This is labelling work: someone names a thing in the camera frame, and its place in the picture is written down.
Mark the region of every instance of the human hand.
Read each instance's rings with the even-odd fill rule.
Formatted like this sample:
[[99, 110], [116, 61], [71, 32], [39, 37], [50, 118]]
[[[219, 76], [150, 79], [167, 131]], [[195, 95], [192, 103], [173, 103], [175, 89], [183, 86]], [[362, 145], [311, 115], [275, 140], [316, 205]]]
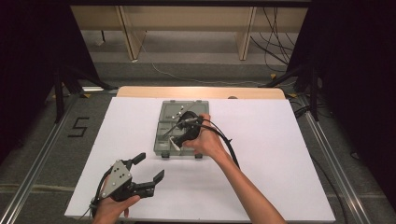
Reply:
[[[212, 127], [208, 121], [210, 120], [210, 115], [201, 114], [200, 116], [204, 119], [203, 125]], [[201, 131], [197, 138], [185, 141], [183, 147], [192, 147], [194, 148], [195, 154], [202, 153], [214, 160], [226, 153], [219, 136], [204, 127], [201, 127]]]
[[104, 198], [99, 202], [93, 224], [114, 224], [123, 212], [125, 217], [129, 216], [129, 207], [140, 200], [138, 195], [128, 198], [122, 202], [116, 202], [110, 197]]

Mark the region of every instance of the forearm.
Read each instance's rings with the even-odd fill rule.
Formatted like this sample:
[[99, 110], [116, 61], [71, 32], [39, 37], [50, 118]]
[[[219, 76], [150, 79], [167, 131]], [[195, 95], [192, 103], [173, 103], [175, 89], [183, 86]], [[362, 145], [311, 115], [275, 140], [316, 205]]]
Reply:
[[285, 223], [283, 217], [224, 152], [213, 158], [226, 175], [252, 223]]

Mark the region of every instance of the white tabletop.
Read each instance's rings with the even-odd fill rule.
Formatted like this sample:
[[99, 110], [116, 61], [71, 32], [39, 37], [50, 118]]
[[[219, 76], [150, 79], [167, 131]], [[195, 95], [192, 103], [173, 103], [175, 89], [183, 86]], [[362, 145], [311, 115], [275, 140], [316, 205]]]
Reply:
[[[170, 99], [112, 99], [65, 212], [67, 217], [79, 218], [85, 213], [100, 179], [115, 160], [146, 152], [146, 159], [131, 169], [133, 181], [151, 181], [162, 169], [165, 176], [154, 197], [130, 208], [130, 219], [249, 222], [229, 182], [210, 158], [163, 160], [155, 155], [164, 100]], [[233, 139], [241, 170], [287, 221], [335, 221], [287, 100], [191, 100], [209, 101], [212, 121]]]

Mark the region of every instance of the gray plastic case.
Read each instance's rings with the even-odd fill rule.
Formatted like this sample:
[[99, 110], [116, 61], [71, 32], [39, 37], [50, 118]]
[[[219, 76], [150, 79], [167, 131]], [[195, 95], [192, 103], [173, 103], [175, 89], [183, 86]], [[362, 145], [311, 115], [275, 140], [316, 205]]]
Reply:
[[168, 135], [163, 136], [177, 124], [179, 116], [185, 111], [192, 111], [196, 115], [203, 113], [208, 114], [209, 102], [200, 100], [163, 101], [154, 144], [154, 152], [157, 156], [162, 156], [163, 158], [170, 158], [170, 156], [194, 156], [192, 148], [182, 147], [181, 150], [178, 151], [169, 141], [169, 138], [172, 136], [181, 136], [184, 134], [184, 130], [175, 128]]

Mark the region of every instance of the aluminum rail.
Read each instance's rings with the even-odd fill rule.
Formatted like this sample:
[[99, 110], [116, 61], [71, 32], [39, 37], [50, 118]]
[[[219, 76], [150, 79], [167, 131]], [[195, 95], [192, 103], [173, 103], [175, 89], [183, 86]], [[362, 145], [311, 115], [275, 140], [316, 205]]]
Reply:
[[46, 160], [50, 152], [52, 151], [52, 148], [55, 145], [56, 140], [58, 139], [59, 132], [64, 126], [64, 122], [66, 121], [67, 116], [73, 105], [76, 103], [78, 97], [79, 94], [72, 94], [71, 97], [69, 98], [70, 99], [68, 102], [69, 104], [64, 112], [64, 115], [59, 120], [59, 122], [55, 123], [55, 125], [53, 126], [51, 132], [49, 133], [49, 137], [47, 138], [44, 146], [41, 148], [40, 152], [35, 158], [35, 161], [31, 169], [29, 170], [28, 174], [20, 184], [11, 202], [8, 204], [4, 214], [2, 215], [0, 223], [10, 224], [10, 223], [14, 223], [15, 220], [17, 219], [18, 214], [20, 213], [24, 203], [27, 200], [27, 197], [29, 196], [33, 184], [38, 179], [38, 176], [40, 175], [41, 170], [43, 169]]
[[[303, 106], [309, 105], [305, 97], [301, 98], [301, 103]], [[318, 140], [318, 143], [323, 152], [323, 155], [326, 158], [327, 163], [329, 163], [332, 174], [334, 175], [335, 180], [337, 181], [338, 186], [342, 191], [344, 198], [346, 199], [346, 203], [348, 204], [356, 223], [371, 224], [372, 222], [368, 217], [366, 211], [364, 210], [361, 199], [359, 198], [358, 194], [356, 193], [349, 179], [347, 178], [347, 174], [344, 172], [340, 161], [335, 156], [335, 153], [332, 150], [332, 146], [327, 140], [326, 135], [320, 127], [319, 122], [314, 120], [314, 117], [311, 115], [311, 113], [306, 113], [306, 118], [309, 125], [311, 126], [312, 131], [314, 132], [315, 137]]]

